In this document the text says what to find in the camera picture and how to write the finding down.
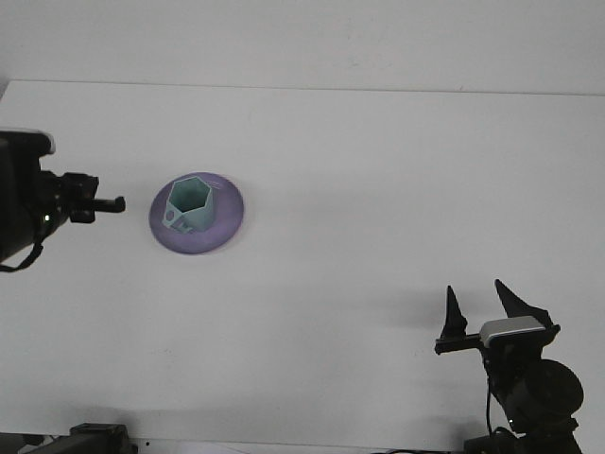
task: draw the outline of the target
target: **purple plate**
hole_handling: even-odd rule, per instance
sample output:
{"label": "purple plate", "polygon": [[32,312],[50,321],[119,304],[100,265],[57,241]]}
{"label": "purple plate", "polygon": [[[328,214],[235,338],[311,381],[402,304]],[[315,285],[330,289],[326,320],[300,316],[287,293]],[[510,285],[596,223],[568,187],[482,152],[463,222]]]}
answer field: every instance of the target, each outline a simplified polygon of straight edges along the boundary
{"label": "purple plate", "polygon": [[[215,197],[215,221],[204,232],[182,234],[162,224],[170,188],[175,181],[200,177],[212,186]],[[244,218],[244,200],[233,183],[215,173],[196,172],[175,178],[155,196],[149,209],[149,227],[160,243],[175,253],[207,253],[229,241]]]}

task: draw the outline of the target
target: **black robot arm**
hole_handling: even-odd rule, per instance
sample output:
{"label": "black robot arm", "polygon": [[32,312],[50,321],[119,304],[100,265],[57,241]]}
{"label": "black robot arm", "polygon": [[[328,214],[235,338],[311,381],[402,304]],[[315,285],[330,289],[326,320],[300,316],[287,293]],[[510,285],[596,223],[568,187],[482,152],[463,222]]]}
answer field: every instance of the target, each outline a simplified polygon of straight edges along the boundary
{"label": "black robot arm", "polygon": [[580,454],[573,436],[572,414],[583,401],[575,374],[557,361],[542,358],[560,327],[548,312],[530,306],[499,280],[496,290],[508,318],[487,322],[477,334],[466,334],[452,288],[447,290],[445,326],[436,341],[441,353],[476,348],[483,357],[490,393],[502,406],[510,428],[469,440],[467,454]]}
{"label": "black robot arm", "polygon": [[42,252],[42,243],[67,219],[95,221],[95,211],[120,213],[123,197],[96,200],[98,178],[82,173],[62,177],[40,168],[40,158],[52,154],[50,135],[39,131],[0,131],[0,263],[33,245],[18,266],[0,265],[0,271],[27,268]]}

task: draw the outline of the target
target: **hexagonal cup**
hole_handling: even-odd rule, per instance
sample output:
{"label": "hexagonal cup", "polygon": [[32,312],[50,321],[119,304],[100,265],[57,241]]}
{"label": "hexagonal cup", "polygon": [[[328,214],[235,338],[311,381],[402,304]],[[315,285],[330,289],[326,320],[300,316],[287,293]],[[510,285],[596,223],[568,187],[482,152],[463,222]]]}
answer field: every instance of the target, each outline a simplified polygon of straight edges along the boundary
{"label": "hexagonal cup", "polygon": [[200,177],[172,184],[162,224],[181,233],[208,230],[215,221],[215,200],[211,186]]}

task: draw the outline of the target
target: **black cable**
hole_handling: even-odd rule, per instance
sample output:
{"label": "black cable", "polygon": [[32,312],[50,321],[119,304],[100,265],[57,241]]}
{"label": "black cable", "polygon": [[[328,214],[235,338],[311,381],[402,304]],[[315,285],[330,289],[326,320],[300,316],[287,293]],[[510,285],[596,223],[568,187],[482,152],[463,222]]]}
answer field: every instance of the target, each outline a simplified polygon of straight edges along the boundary
{"label": "black cable", "polygon": [[43,249],[44,249],[44,247],[42,245],[42,241],[41,240],[37,240],[34,243],[34,246],[33,246],[32,250],[31,250],[31,252],[29,253],[29,255],[23,260],[23,262],[21,262],[20,265],[18,265],[16,267],[10,267],[8,265],[0,265],[0,271],[2,271],[2,272],[16,272],[16,271],[24,270],[25,268],[29,267],[32,263],[34,263],[36,261],[36,259],[42,253]]}
{"label": "black cable", "polygon": [[488,424],[488,433],[490,434],[490,438],[493,440],[492,419],[490,416],[491,402],[492,402],[492,383],[490,381],[490,378],[488,377],[488,401],[485,404],[485,421]]}

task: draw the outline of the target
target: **white wall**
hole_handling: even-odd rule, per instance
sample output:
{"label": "white wall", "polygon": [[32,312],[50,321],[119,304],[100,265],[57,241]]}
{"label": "white wall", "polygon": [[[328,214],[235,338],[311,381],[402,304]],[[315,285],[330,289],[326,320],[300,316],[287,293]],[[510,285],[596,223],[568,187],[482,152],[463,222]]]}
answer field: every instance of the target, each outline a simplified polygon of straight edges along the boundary
{"label": "white wall", "polygon": [[600,0],[0,0],[9,79],[605,94]]}

